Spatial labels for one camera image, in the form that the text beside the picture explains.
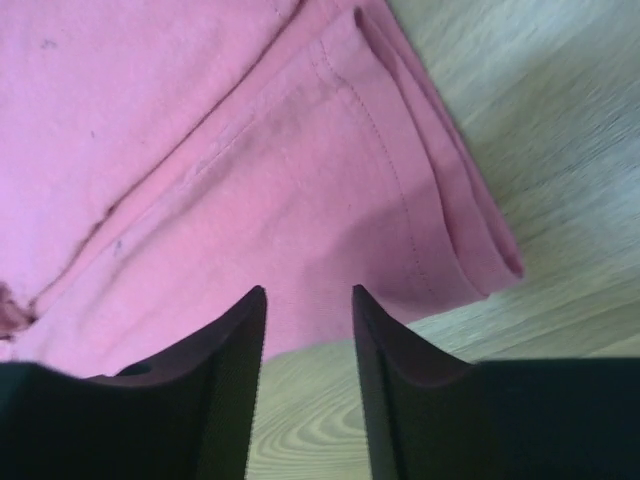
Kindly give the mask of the pink t shirt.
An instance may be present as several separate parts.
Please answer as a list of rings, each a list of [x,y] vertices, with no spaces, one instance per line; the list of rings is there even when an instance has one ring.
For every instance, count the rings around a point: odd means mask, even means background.
[[[1,358],[114,374],[250,288],[263,355],[523,274],[384,1],[5,1]]]

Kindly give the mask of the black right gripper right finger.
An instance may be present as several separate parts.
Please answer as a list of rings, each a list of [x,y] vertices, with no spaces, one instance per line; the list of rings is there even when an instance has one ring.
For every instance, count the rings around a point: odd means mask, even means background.
[[[635,479],[635,358],[464,362],[362,286],[352,319],[376,479]]]

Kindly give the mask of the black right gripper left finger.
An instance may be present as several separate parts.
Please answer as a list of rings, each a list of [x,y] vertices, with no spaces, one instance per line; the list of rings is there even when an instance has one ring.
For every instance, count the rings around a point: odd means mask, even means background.
[[[113,377],[36,363],[1,367],[5,479],[241,479],[246,474],[267,297]]]

